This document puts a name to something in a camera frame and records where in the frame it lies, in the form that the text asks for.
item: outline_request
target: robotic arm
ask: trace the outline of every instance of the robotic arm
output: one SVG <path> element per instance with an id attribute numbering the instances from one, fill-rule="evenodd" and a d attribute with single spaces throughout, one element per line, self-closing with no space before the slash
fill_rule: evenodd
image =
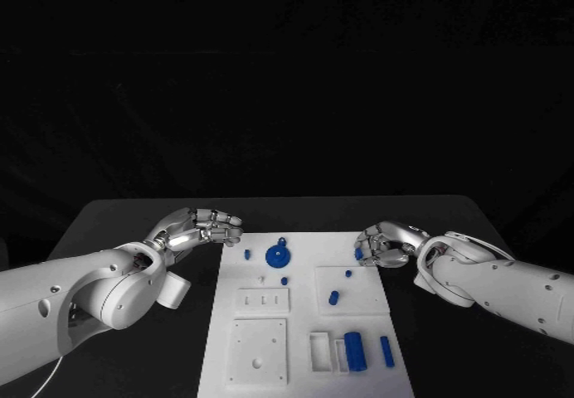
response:
<path id="1" fill-rule="evenodd" d="M 208 242 L 234 246 L 241 220 L 175 211 L 141 242 L 0 274 L 0 385 L 63 357 L 95 334 L 125 329 L 157 301 L 176 309 L 190 283 L 167 271 Z"/>
<path id="2" fill-rule="evenodd" d="M 392 242 L 401 249 L 391 249 Z M 361 265 L 397 268 L 410 255 L 417 257 L 418 287 L 462 307 L 476 302 L 525 328 L 574 344 L 574 275 L 516 261 L 456 232 L 431 238 L 412 226 L 384 221 L 361 233 Z"/>

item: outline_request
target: robotic hand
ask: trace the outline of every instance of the robotic hand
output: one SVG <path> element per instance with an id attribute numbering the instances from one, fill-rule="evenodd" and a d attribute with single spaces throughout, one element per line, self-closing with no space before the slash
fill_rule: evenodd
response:
<path id="1" fill-rule="evenodd" d="M 392 242 L 401 249 L 391 248 Z M 574 275 L 516 261 L 456 232 L 431 238 L 412 226 L 384 221 L 361 233 L 355 241 L 361 265 L 397 268 L 410 255 L 417 258 L 414 283 L 431 294 L 462 307 L 476 302 L 495 315 L 574 343 Z"/>
<path id="2" fill-rule="evenodd" d="M 125 329 L 157 301 L 176 309 L 190 283 L 166 268 L 208 242 L 234 246 L 241 220 L 175 211 L 143 242 L 0 273 L 0 385 L 63 357 L 97 333 Z"/>

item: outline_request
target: table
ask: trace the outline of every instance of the table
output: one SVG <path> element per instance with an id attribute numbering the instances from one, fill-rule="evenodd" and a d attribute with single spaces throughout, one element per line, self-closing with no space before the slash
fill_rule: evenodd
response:
<path id="1" fill-rule="evenodd" d="M 49 260 L 141 240 L 166 214 L 213 208 L 244 219 L 248 232 L 359 231 L 397 220 L 431 235 L 463 232 L 508 251 L 479 207 L 462 196 L 136 199 L 92 201 Z M 154 304 L 123 331 L 92 337 L 71 352 L 42 396 L 195 397 L 213 303 L 221 246 L 203 245 L 170 270 L 192 281 L 176 311 Z M 410 381 L 417 398 L 574 396 L 574 346 L 460 308 L 412 284 L 414 262 L 379 269 Z M 53 364 L 0 387 L 30 396 Z"/>

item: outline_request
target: silver robotic hand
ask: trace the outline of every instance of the silver robotic hand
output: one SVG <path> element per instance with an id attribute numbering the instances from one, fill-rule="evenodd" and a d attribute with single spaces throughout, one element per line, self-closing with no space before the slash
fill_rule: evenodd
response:
<path id="1" fill-rule="evenodd" d="M 190 283 L 167 267 L 198 245 L 238 243 L 239 225 L 224 212 L 185 208 L 141 242 L 1 272 L 0 385 L 97 333 L 125 329 L 156 302 L 177 308 Z"/>
<path id="2" fill-rule="evenodd" d="M 401 249 L 389 249 L 395 242 Z M 524 263 L 457 232 L 430 235 L 384 221 L 355 242 L 361 265 L 397 268 L 417 258 L 414 283 L 450 303 L 474 303 L 525 328 L 574 344 L 574 275 Z"/>

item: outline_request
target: white platform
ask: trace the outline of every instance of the white platform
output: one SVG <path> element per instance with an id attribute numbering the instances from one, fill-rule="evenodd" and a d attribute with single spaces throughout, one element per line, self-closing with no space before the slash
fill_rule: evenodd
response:
<path id="1" fill-rule="evenodd" d="M 330 314 L 329 316 L 319 314 L 317 267 L 339 266 L 342 274 L 345 274 L 346 269 L 350 269 L 353 276 L 355 271 L 362 269 L 358 271 L 359 273 L 375 272 L 375 277 L 379 278 L 375 268 L 369 271 L 369 269 L 358 267 L 353 258 L 353 242 L 358 234 L 359 232 L 244 234 L 241 243 L 234 248 L 224 246 L 199 382 L 199 398 L 361 398 L 375 396 L 381 398 L 411 398 L 414 396 L 395 338 L 395 329 L 387 312 L 387 296 L 382 286 L 381 290 L 375 291 L 374 295 L 369 296 L 376 297 L 376 302 L 379 302 L 379 299 L 382 300 L 382 313 L 369 315 Z M 265 263 L 265 251 L 277 244 L 281 236 L 287 240 L 291 259 L 284 268 L 274 269 Z M 245 249 L 251 251 L 250 260 L 244 258 Z M 284 276 L 288 278 L 286 286 L 281 285 Z M 350 297 L 350 295 L 361 293 L 356 291 L 359 286 L 355 288 L 350 285 L 350 280 L 340 280 L 340 283 L 345 282 L 349 282 L 349 284 L 343 287 L 346 294 L 340 295 L 339 303 L 345 303 L 343 299 L 346 296 Z M 265 315 L 257 311 L 257 313 L 241 316 L 235 315 L 238 289 L 277 288 L 290 289 L 288 313 L 278 315 L 271 312 Z M 286 386 L 237 386 L 228 384 L 228 368 L 234 352 L 231 344 L 235 341 L 232 330 L 235 319 L 286 319 Z M 333 361 L 332 372 L 312 371 L 309 353 L 312 332 L 327 332 L 329 348 L 332 350 L 330 358 Z M 342 339 L 346 332 L 359 332 L 362 336 L 368 362 L 368 369 L 362 372 L 345 373 L 337 371 L 335 340 Z M 387 368 L 385 366 L 381 336 L 388 336 L 391 342 L 395 359 L 394 368 Z"/>

